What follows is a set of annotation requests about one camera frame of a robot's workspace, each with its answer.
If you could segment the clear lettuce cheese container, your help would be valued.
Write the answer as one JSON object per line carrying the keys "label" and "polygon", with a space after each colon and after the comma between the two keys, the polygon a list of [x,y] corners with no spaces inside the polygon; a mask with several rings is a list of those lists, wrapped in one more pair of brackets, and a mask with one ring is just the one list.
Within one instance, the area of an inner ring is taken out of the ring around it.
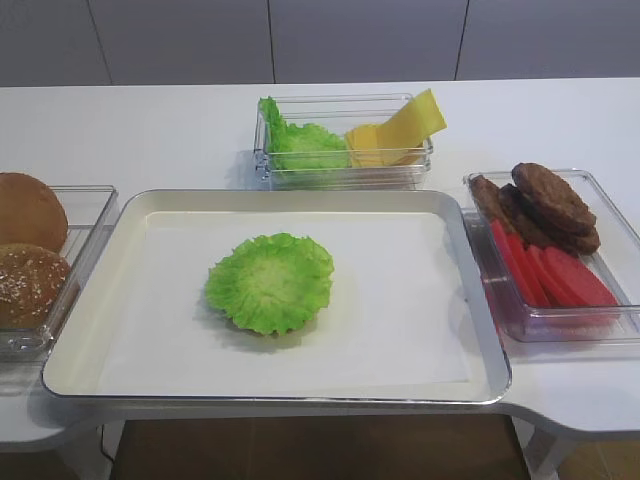
{"label": "clear lettuce cheese container", "polygon": [[[345,134],[363,124],[389,120],[413,97],[409,94],[272,97],[288,123],[316,123],[345,140]],[[433,144],[428,137],[423,153],[410,165],[393,167],[278,170],[266,151],[268,130],[257,105],[253,157],[256,176],[269,190],[415,190],[430,170]]]}

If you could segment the white paper tray liner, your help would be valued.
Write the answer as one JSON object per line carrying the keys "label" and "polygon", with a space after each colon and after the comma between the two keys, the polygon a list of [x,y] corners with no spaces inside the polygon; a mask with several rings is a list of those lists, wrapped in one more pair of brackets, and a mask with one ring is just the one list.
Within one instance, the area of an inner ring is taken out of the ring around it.
{"label": "white paper tray liner", "polygon": [[[308,236],[334,260],[327,308],[297,332],[241,331],[203,298],[241,242]],[[464,380],[467,314],[444,222],[432,214],[155,213],[99,381],[106,394],[289,396]]]}

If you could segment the green lettuce leaf on tray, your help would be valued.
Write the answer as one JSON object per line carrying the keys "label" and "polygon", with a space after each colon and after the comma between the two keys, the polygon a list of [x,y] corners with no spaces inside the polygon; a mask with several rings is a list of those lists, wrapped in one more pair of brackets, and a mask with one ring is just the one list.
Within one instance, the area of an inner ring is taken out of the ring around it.
{"label": "green lettuce leaf on tray", "polygon": [[310,237],[260,235],[209,270],[208,305],[260,335],[298,330],[329,305],[333,257]]}

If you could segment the sesame bun top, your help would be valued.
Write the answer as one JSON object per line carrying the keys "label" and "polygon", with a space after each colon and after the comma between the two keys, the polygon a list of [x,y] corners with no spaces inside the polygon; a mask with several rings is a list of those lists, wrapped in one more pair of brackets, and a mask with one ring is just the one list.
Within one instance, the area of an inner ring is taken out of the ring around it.
{"label": "sesame bun top", "polygon": [[47,319],[70,272],[67,261],[45,248],[1,246],[1,328],[34,329]]}

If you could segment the brown meat patty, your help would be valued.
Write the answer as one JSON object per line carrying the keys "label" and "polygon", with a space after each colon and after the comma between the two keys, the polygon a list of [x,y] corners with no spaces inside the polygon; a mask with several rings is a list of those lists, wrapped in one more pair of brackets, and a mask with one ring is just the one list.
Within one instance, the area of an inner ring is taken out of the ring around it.
{"label": "brown meat patty", "polygon": [[501,207],[499,201],[500,189],[496,184],[483,175],[478,175],[470,180],[470,189],[477,208],[489,222],[497,220],[506,233],[518,233]]}
{"label": "brown meat patty", "polygon": [[555,227],[578,235],[586,235],[595,227],[596,216],[553,171],[537,163],[518,163],[511,176],[522,194]]}
{"label": "brown meat patty", "polygon": [[581,236],[551,224],[512,184],[502,186],[498,198],[504,214],[527,244],[536,245],[542,249],[550,246],[557,247],[572,256],[591,255],[601,245],[595,228]]}

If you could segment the red tomato slices stack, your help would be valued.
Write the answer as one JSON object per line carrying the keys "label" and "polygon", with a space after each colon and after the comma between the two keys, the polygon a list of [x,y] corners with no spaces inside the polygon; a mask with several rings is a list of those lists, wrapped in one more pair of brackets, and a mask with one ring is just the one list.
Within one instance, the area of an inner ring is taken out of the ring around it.
{"label": "red tomato slices stack", "polygon": [[555,297],[548,296],[543,288],[532,263],[527,258],[520,237],[516,233],[507,233],[499,220],[492,220],[490,228],[525,303],[531,307],[559,306]]}

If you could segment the clear plastic bun container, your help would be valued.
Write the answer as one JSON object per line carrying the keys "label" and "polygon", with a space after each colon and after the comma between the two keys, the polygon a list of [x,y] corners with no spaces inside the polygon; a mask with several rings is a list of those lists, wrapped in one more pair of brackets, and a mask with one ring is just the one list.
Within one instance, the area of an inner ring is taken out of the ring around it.
{"label": "clear plastic bun container", "polygon": [[55,341],[119,215],[118,192],[111,185],[59,185],[52,190],[67,215],[68,235],[61,256],[69,263],[71,271],[42,326],[1,331],[2,358],[33,358]]}

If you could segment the plain brown bun half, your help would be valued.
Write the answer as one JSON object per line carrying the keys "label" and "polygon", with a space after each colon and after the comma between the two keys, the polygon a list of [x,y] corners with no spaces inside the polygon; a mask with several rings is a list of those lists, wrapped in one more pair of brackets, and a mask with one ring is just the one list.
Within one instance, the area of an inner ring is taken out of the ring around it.
{"label": "plain brown bun half", "polygon": [[2,244],[32,244],[59,253],[67,232],[66,212],[49,186],[27,174],[1,174]]}

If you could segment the left brown meat patty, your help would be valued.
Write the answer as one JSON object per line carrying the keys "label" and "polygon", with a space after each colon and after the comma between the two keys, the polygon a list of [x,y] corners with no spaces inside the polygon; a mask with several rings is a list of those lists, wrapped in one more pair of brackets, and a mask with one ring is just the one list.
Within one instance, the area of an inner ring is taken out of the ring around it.
{"label": "left brown meat patty", "polygon": [[483,175],[478,175],[470,180],[470,189],[477,208],[489,222],[497,220],[506,233],[518,233],[501,207],[499,201],[500,189],[496,184]]}

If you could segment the clear patty tomato container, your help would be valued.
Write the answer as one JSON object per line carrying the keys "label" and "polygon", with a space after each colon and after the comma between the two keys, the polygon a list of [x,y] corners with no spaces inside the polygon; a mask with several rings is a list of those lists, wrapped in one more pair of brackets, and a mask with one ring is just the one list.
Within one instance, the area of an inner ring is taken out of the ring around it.
{"label": "clear patty tomato container", "polygon": [[481,271],[486,297],[501,329],[523,341],[569,341],[637,339],[639,337],[639,236],[622,216],[593,176],[581,170],[553,171],[565,180],[596,216],[595,229],[601,245],[591,255],[572,256],[591,270],[616,297],[616,306],[572,306],[571,300],[545,270],[542,249],[527,244],[519,233],[527,258],[532,263],[547,295],[557,307],[531,307],[520,294],[494,240],[490,222],[477,208],[470,180],[483,175],[500,189],[515,181],[509,172],[472,173],[464,182],[470,205],[476,214],[468,236]]}

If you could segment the lower brown meat patty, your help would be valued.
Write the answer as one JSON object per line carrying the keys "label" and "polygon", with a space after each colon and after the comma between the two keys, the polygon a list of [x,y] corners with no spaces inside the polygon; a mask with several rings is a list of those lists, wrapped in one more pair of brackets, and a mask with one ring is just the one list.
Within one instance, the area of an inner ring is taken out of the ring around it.
{"label": "lower brown meat patty", "polygon": [[542,249],[550,246],[557,247],[572,256],[591,255],[601,245],[595,228],[581,236],[551,224],[512,184],[502,186],[498,198],[504,214],[527,244],[536,245]]}

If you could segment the flat yellow cheese slices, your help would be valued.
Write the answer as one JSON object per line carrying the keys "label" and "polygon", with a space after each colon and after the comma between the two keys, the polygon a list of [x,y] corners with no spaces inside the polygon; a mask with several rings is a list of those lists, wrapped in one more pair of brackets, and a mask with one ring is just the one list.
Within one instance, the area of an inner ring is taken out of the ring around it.
{"label": "flat yellow cheese slices", "polygon": [[345,134],[351,166],[358,168],[410,165],[423,153],[423,145],[411,148],[384,146],[378,138],[378,124],[359,125]]}

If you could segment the red tomato slice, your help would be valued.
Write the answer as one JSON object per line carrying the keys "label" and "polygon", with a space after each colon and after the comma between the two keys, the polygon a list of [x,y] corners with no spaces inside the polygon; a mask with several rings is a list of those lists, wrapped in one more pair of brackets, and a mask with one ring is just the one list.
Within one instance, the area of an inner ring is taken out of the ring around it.
{"label": "red tomato slice", "polygon": [[616,306],[616,297],[579,259],[562,250],[548,247],[542,252],[542,263],[572,306]]}

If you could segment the white table leg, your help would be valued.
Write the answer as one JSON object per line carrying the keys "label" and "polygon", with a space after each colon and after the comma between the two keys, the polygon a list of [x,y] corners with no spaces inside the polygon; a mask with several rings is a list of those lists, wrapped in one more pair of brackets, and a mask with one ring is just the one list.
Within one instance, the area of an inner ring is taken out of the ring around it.
{"label": "white table leg", "polygon": [[574,441],[556,437],[535,429],[522,452],[530,478],[533,480],[559,480],[558,468],[576,448]]}

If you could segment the green lettuce leaves in container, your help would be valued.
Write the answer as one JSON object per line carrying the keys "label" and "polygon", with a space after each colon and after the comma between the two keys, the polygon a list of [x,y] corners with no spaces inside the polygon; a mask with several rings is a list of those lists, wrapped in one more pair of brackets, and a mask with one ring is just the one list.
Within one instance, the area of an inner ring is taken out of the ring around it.
{"label": "green lettuce leaves in container", "polygon": [[302,126],[288,123],[272,97],[259,100],[259,110],[266,121],[272,166],[278,170],[312,170],[348,168],[346,141],[316,123]]}

